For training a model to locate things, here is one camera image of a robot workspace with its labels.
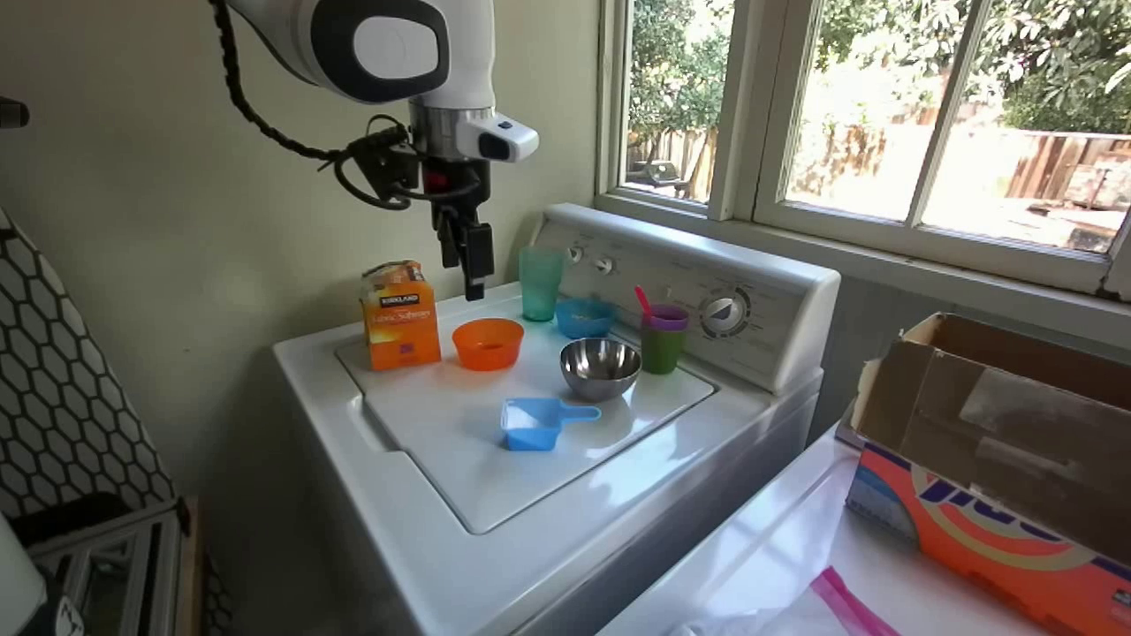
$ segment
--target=control panel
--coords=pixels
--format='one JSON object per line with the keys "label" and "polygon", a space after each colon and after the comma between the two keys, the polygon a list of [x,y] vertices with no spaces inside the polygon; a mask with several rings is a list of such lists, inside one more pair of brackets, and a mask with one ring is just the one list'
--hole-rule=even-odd
{"label": "control panel", "polygon": [[615,305],[627,328],[639,324],[636,288],[688,311],[687,358],[695,365],[766,392],[820,369],[841,283],[829,270],[583,204],[554,204],[535,245],[562,251],[564,296]]}

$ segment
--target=orange container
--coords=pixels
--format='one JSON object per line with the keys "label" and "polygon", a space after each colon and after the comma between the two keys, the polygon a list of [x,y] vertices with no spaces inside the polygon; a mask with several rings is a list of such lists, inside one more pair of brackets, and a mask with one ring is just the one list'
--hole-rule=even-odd
{"label": "orange container", "polygon": [[459,365],[470,371],[513,369],[523,349],[523,324],[505,318],[464,320],[454,331]]}
{"label": "orange container", "polygon": [[383,266],[376,272],[376,289],[361,302],[366,365],[376,371],[434,365],[443,358],[434,295],[424,283],[419,270],[404,262]]}

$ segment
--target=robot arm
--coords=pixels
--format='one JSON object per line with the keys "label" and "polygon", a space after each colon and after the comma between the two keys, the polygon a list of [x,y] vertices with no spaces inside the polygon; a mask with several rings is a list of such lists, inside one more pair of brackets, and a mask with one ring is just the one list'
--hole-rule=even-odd
{"label": "robot arm", "polygon": [[[491,231],[477,223],[477,204],[491,196],[488,160],[520,163],[536,147],[536,131],[496,113],[496,0],[231,0],[231,6],[297,77],[361,101],[415,99],[415,160],[424,166],[419,199],[432,202],[443,262],[464,266],[468,296],[481,296],[496,272]],[[353,160],[379,191],[388,182],[415,186],[416,166],[404,156]]]}

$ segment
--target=window frame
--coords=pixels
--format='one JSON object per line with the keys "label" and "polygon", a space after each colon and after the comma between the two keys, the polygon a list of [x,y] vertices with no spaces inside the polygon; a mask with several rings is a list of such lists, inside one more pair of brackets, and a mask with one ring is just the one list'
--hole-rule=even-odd
{"label": "window frame", "polygon": [[[967,51],[978,39],[990,0],[971,4],[978,13],[960,39]],[[924,225],[924,202],[939,163],[947,136],[932,136],[925,160],[925,186],[920,176],[917,204],[906,223],[849,216],[838,209],[783,202],[793,120],[801,105],[805,54],[812,51],[820,0],[735,0],[729,84],[722,101],[722,146],[719,172],[706,204],[670,202],[623,186],[623,136],[627,136],[627,88],[628,88],[628,0],[606,4],[606,54],[601,54],[601,138],[606,151],[596,163],[596,202],[636,209],[636,213],[680,213],[709,223],[750,223],[761,231],[798,232],[829,242],[853,251],[875,251],[886,257],[925,262],[939,270],[960,270],[977,277],[997,277],[1011,283],[1036,283],[1046,289],[1072,289],[1093,296],[1131,302],[1131,213],[1123,231],[1106,255],[1077,255],[1036,245],[1011,245],[994,237],[966,237],[937,225]],[[960,88],[947,88],[939,123],[947,129]]]}

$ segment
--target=washing machine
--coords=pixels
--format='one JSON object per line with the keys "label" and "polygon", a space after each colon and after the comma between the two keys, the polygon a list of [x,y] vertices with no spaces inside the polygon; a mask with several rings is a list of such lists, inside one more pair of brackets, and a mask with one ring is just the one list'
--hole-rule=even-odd
{"label": "washing machine", "polygon": [[517,283],[443,302],[429,369],[371,371],[361,324],[275,348],[351,631],[595,631],[805,447],[838,272],[583,204],[535,247],[562,251],[562,296],[615,305],[620,341],[636,288],[694,311],[680,369],[554,451],[503,450],[505,401],[568,401],[554,320],[523,320],[505,371],[454,349],[464,320],[520,320]]}

